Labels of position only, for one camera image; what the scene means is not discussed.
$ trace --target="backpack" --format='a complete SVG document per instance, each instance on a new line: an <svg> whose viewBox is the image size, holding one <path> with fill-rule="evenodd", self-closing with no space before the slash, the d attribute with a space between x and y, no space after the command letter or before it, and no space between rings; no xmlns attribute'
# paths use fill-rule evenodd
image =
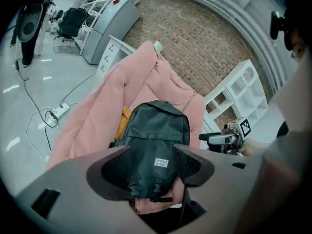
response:
<svg viewBox="0 0 312 234"><path fill-rule="evenodd" d="M172 155L175 144L190 144L187 117L165 101L143 103L133 110L120 140L113 144L113 147L125 145L129 149L119 161L108 165L108 169L123 163L120 166L123 174L118 177L121 180L126 177L123 186L127 186L132 197L171 202L171 197L160 197L168 193L177 177Z"/></svg>

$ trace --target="floor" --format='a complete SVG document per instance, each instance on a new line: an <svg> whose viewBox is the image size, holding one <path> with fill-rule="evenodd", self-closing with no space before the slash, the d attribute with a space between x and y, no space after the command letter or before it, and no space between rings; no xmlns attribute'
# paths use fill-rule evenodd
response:
<svg viewBox="0 0 312 234"><path fill-rule="evenodd" d="M269 94L254 53L239 33L219 17L190 0L142 0L138 7L142 18L125 42L137 48L146 40L159 40L172 68L198 93L205 96L240 61L251 59ZM12 30L0 45L0 174L9 192L16 195L44 172L50 150L44 129L39 129L42 120L15 69L15 48L9 47L11 35ZM40 109L57 108L62 98L97 68L88 65L75 47L71 54L54 53L53 37L46 33L41 56L35 50L32 64L27 68L20 65L21 75L29 78L25 82L29 94ZM56 42L56 46L61 44L61 40ZM70 111L96 86L96 79L91 77L66 98ZM69 114L60 118L56 128L47 128L51 146ZM224 117L219 119L219 125L228 122L233 112Z"/></svg>
<svg viewBox="0 0 312 234"><path fill-rule="evenodd" d="M9 192L16 195L22 188L44 172L46 159L50 150L45 137L44 129L39 130L42 120L36 113L36 108L27 96L23 82L15 69L15 47L10 48L12 31L5 36L0 48L0 174L6 183ZM53 35L46 34L43 43L42 54L35 56L33 62L27 68L20 63L20 74L23 78L29 78L25 82L29 94L41 108L57 108L62 98L85 78L96 71L96 66L90 66L78 50L72 54L56 54L52 50ZM68 44L56 41L56 46ZM91 77L79 86L66 98L65 103L80 102L94 87L94 77ZM51 146L56 139L59 130L64 125L70 112L59 120L56 128L47 127ZM29 123L28 136L25 135Z"/></svg>
<svg viewBox="0 0 312 234"><path fill-rule="evenodd" d="M124 41L134 48L147 40L160 41L163 56L197 93L206 96L240 61L250 59L271 99L252 48L220 16L192 0L142 0L138 8L142 17ZM235 118L230 108L215 121L223 127Z"/></svg>

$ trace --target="orange fabric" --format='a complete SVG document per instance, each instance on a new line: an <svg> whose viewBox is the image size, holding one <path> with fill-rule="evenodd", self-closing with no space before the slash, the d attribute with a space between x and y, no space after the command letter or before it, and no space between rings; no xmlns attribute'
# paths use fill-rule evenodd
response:
<svg viewBox="0 0 312 234"><path fill-rule="evenodd" d="M132 111L127 106L123 106L122 113L121 113L121 120L117 129L117 132L115 134L115 141L120 139L123 130L126 128L126 125L128 124L131 113Z"/></svg>

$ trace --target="pink garment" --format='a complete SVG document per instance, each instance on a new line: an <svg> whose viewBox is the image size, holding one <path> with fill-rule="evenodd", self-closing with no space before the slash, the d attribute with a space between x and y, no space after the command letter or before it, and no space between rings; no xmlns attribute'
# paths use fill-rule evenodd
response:
<svg viewBox="0 0 312 234"><path fill-rule="evenodd" d="M168 101L188 118L190 146L199 148L205 103L202 96L185 84L155 50L143 43L132 55L117 63L104 81L73 111L54 144L47 169L70 158L105 150L113 141L123 106L134 110L153 100ZM164 197L173 202L153 203L137 199L138 214L165 210L182 202L184 185L180 178Z"/></svg>

